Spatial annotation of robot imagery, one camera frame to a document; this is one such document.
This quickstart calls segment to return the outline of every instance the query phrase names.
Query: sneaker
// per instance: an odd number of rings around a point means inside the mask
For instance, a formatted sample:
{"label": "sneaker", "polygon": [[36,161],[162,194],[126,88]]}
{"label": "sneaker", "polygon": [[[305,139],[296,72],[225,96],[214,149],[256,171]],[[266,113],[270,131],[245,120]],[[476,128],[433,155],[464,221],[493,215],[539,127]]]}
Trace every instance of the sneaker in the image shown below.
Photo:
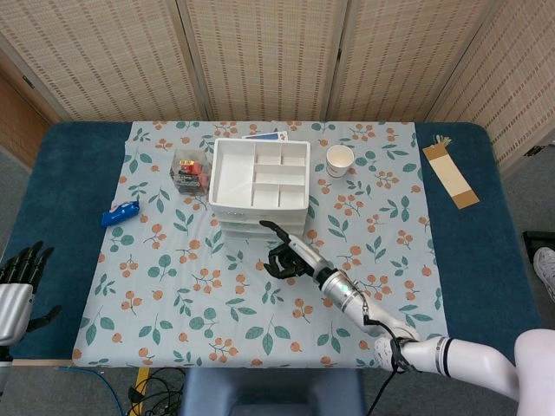
{"label": "sneaker", "polygon": [[555,251],[547,247],[534,254],[534,270],[555,302]]}

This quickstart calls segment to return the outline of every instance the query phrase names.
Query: white storage box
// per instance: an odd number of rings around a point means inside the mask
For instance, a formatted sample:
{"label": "white storage box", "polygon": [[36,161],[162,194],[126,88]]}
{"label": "white storage box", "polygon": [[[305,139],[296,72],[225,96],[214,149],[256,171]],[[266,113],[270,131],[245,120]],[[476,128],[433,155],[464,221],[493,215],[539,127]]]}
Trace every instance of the white storage box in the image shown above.
{"label": "white storage box", "polygon": [[228,237],[275,240],[269,219],[302,234],[309,207],[310,143],[217,139],[208,200]]}

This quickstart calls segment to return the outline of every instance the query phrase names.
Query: white paper cup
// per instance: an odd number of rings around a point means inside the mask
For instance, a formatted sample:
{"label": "white paper cup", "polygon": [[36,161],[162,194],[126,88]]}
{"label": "white paper cup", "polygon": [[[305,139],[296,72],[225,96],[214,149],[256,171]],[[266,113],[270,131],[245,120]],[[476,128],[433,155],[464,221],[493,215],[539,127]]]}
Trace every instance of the white paper cup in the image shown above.
{"label": "white paper cup", "polygon": [[328,149],[326,152],[326,171],[332,178],[341,178],[353,162],[355,161],[355,154],[344,145],[335,145]]}

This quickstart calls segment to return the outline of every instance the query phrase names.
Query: robotic hand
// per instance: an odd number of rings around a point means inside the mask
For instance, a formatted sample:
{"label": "robotic hand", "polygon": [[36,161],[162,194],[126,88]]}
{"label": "robotic hand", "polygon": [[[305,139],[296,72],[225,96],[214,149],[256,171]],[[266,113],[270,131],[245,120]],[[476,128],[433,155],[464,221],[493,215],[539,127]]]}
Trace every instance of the robotic hand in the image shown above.
{"label": "robotic hand", "polygon": [[260,221],[260,224],[275,231],[284,242],[270,251],[269,263],[264,265],[268,273],[278,279],[302,274],[312,276],[319,289],[361,331],[379,333],[374,354],[381,367],[393,372],[441,374],[519,399],[517,370],[499,351],[447,337],[421,341],[414,328],[373,303],[356,287],[356,282],[351,282],[342,270],[334,269],[298,237],[287,234],[271,221]]}
{"label": "robotic hand", "polygon": [[23,249],[0,269],[0,396],[8,379],[11,363],[10,347],[16,345],[27,332],[48,325],[62,310],[55,306],[40,318],[31,319],[36,289],[44,266],[53,248],[37,257],[42,241]]}

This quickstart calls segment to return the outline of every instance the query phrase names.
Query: floral tablecloth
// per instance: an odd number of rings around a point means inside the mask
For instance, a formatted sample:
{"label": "floral tablecloth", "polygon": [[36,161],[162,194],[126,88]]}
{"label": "floral tablecloth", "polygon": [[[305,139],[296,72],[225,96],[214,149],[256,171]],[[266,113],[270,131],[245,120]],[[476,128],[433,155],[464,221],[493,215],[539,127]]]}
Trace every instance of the floral tablecloth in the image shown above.
{"label": "floral tablecloth", "polygon": [[[275,243],[226,241],[206,198],[178,194],[173,150],[286,130],[311,143],[304,240],[418,329],[447,334],[412,123],[135,122],[114,205],[140,215],[106,231],[73,358],[79,366],[375,367],[362,333],[307,276],[280,281],[262,263]],[[329,146],[350,146],[341,179]]]}

